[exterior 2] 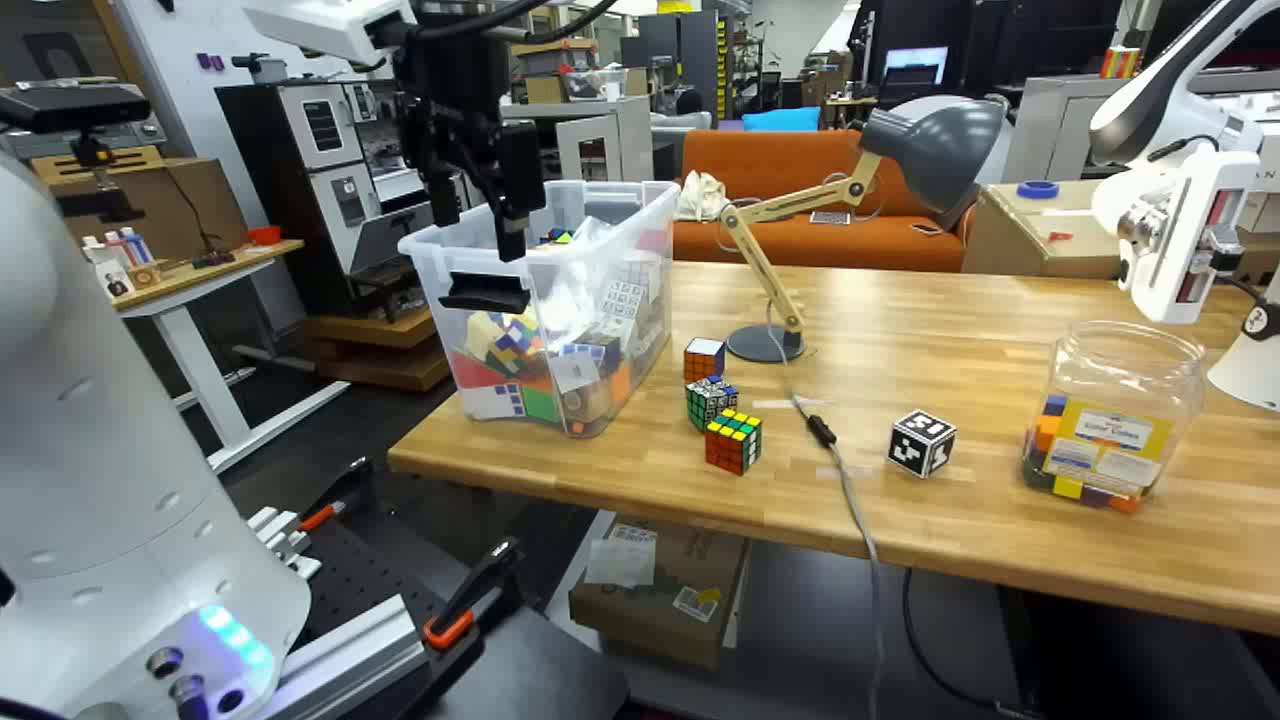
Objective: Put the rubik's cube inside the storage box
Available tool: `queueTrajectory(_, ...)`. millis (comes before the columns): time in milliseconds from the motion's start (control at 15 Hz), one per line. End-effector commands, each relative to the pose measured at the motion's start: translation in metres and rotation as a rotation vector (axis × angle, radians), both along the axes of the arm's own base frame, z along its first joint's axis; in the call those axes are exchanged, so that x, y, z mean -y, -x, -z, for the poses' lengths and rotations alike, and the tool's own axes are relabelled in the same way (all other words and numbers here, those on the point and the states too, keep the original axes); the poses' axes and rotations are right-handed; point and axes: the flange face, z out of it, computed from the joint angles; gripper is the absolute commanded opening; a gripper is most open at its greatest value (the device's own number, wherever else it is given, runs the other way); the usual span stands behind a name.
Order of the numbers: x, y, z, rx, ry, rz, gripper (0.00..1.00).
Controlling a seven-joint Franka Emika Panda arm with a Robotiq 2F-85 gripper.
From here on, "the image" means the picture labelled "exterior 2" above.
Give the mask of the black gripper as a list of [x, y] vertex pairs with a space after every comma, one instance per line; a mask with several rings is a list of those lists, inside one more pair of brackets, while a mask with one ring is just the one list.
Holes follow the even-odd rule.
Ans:
[[498, 114], [509, 41], [434, 15], [396, 48], [400, 144], [429, 185], [430, 216], [460, 221], [454, 171], [495, 210], [498, 258], [523, 257], [528, 210], [545, 205], [538, 137]]

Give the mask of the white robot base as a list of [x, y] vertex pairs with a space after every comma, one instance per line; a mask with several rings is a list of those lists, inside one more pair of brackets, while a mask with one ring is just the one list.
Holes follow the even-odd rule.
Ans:
[[261, 720], [311, 606], [16, 159], [0, 159], [0, 571], [13, 720]]

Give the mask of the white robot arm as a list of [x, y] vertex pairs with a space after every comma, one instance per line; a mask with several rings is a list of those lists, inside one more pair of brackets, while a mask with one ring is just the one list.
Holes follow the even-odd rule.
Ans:
[[498, 120], [509, 89], [498, 28], [536, 2], [430, 12], [421, 0], [245, 0], [245, 15], [303, 57], [337, 57], [360, 72], [389, 65], [400, 84], [400, 149], [429, 185], [430, 221], [460, 221], [451, 177], [462, 177], [491, 210], [495, 257], [521, 258], [545, 177], [536, 137]]

